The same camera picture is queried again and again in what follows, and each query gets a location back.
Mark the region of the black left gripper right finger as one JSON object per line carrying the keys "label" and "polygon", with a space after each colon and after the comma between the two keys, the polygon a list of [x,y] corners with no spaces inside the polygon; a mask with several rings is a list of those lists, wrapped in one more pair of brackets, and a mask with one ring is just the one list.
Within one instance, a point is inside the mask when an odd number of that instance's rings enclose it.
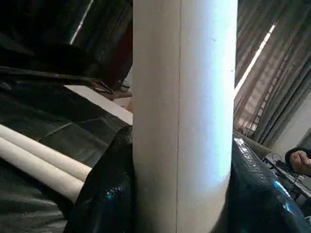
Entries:
{"label": "black left gripper right finger", "polygon": [[215,233],[309,233],[310,224],[276,175],[237,136],[225,206]]}

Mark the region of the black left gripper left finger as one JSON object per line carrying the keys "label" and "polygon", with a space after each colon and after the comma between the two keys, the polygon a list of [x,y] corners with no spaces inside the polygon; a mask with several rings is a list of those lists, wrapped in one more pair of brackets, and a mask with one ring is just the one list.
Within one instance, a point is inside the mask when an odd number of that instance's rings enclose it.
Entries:
{"label": "black left gripper left finger", "polygon": [[64,231],[133,232],[136,197],[132,126],[120,129],[88,174]]}

